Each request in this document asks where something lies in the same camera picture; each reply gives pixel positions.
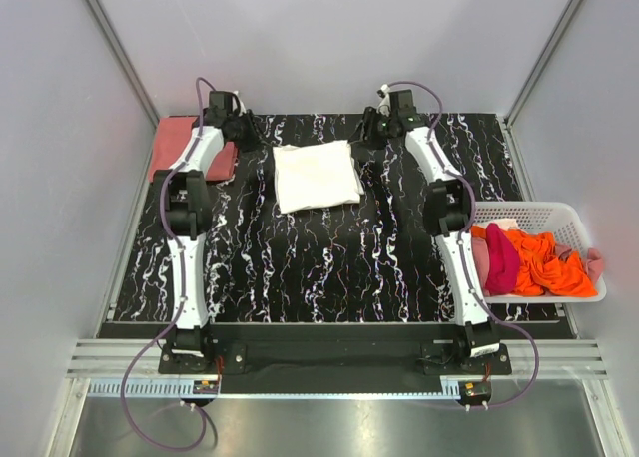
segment black bracket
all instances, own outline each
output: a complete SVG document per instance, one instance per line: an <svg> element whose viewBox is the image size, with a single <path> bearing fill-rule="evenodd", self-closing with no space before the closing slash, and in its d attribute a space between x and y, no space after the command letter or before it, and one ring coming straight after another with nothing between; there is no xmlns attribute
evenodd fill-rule
<svg viewBox="0 0 639 457"><path fill-rule="evenodd" d="M243 115L227 117L222 124L222 134L225 142L234 142L241 152L253 151L261 144L261 133L251 110Z"/></svg>
<svg viewBox="0 0 639 457"><path fill-rule="evenodd" d="M512 365L505 344L499 344L499 350L493 354L479 357L461 357L455 345L450 343L428 342L421 345L421 362L425 375L475 375L486 374L486 364L490 364L491 375L511 375Z"/></svg>
<svg viewBox="0 0 639 457"><path fill-rule="evenodd" d="M242 374L247 361L247 347L236 342L218 342L211 330L172 329L162 348L158 372L161 374L215 374L216 358L222 357L224 373Z"/></svg>
<svg viewBox="0 0 639 457"><path fill-rule="evenodd" d="M157 203L161 199L164 180L171 170L157 170L153 174L153 188ZM175 235L188 236L195 240L213 224L213 203L207 190L204 173L190 170L177 172L171 178L161 203L169 228Z"/></svg>
<svg viewBox="0 0 639 457"><path fill-rule="evenodd" d="M388 116L372 106L363 111L359 140L376 150L385 148L389 140L403 138L408 131L426 125L424 116L417 112L412 101L412 91L393 91L388 93L388 98Z"/></svg>
<svg viewBox="0 0 639 457"><path fill-rule="evenodd" d="M499 342L499 332L492 319L480 324L466 322L463 327L457 326L457 338L454 341L455 353L461 358L471 355L474 349L494 346Z"/></svg>
<svg viewBox="0 0 639 457"><path fill-rule="evenodd" d="M423 226L432 236L448 237L470 219L470 195L460 180L428 184L423 206Z"/></svg>
<svg viewBox="0 0 639 457"><path fill-rule="evenodd" d="M192 128L199 125L197 119ZM246 110L240 115L240 100L235 93L212 91L209 93L209 107L204 113L204 126L215 126L222 130L225 143L232 141L240 152L255 150L261 144L262 133L255 123L253 111Z"/></svg>

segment plastic basket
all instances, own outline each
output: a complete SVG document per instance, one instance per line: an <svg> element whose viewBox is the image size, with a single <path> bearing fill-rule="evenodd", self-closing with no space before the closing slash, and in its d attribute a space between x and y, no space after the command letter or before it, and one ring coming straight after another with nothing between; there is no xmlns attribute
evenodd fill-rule
<svg viewBox="0 0 639 457"><path fill-rule="evenodd" d="M477 202L475 221L485 223L500 218L515 218L521 230L530 234L552 232L555 241L578 250L585 258L588 248L592 247L586 228L577 211L564 203L540 202ZM487 296L490 303L560 303L560 302L597 302L606 296L606 284L603 276L595 284L598 294L594 297L568 297L561 295L522 296L514 294Z"/></svg>

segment gray wall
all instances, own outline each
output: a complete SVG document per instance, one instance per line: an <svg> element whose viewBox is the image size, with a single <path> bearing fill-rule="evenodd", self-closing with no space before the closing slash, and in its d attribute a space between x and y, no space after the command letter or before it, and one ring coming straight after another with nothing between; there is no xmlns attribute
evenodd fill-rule
<svg viewBox="0 0 639 457"><path fill-rule="evenodd" d="M0 0L0 455L41 455L153 130L81 0Z"/></svg>
<svg viewBox="0 0 639 457"><path fill-rule="evenodd" d="M608 296L577 304L639 449L639 7L587 0L515 123L539 200L574 205L607 261Z"/></svg>
<svg viewBox="0 0 639 457"><path fill-rule="evenodd" d="M505 113L567 1L103 0L163 115L193 112L194 75L264 113L361 113L400 79Z"/></svg>

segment pink towel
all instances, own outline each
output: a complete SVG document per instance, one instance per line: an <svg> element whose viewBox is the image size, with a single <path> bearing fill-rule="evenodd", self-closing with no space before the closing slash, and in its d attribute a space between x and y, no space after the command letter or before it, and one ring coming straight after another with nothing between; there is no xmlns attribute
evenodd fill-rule
<svg viewBox="0 0 639 457"><path fill-rule="evenodd" d="M475 261L475 268L477 269L477 277L479 277L479 283L481 284L481 290L484 295L489 295L486 290L486 282L488 281L488 274L490 273L490 255L488 255L488 244L479 237L474 237L471 240L472 243L472 257Z"/></svg>
<svg viewBox="0 0 639 457"><path fill-rule="evenodd" d="M156 139L153 143L153 156L149 167L149 181L153 180L156 170L165 170L172 165L191 139L191 125L194 117L179 116L163 118L158 124ZM233 177L238 148L228 142L213 158L206 173L207 181L226 181Z"/></svg>
<svg viewBox="0 0 639 457"><path fill-rule="evenodd" d="M572 247L566 244L556 244L555 245L555 255L559 257L560 260L564 262L570 255L572 254ZM603 274L603 269L605 267L603 261L603 255L594 247L590 247L588 249L588 253L586 254L586 261L583 263L583 270L586 274L588 274L588 278L590 282L596 284Z"/></svg>
<svg viewBox="0 0 639 457"><path fill-rule="evenodd" d="M491 295L508 294L517 285L519 253L496 224L486 228L486 243L490 257L486 290Z"/></svg>

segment orange cloth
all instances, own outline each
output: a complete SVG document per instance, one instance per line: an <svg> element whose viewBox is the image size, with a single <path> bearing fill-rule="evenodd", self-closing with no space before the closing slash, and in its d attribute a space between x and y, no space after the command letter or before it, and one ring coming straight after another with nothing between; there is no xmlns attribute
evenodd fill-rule
<svg viewBox="0 0 639 457"><path fill-rule="evenodd" d="M473 237L486 239L486 229L473 226ZM513 229L504 232L519 253L521 266L513 294L543 295L546 290L555 295L593 297L593 283L583 270L579 253L574 251L565 262L555 255L555 238L550 232L532 235Z"/></svg>

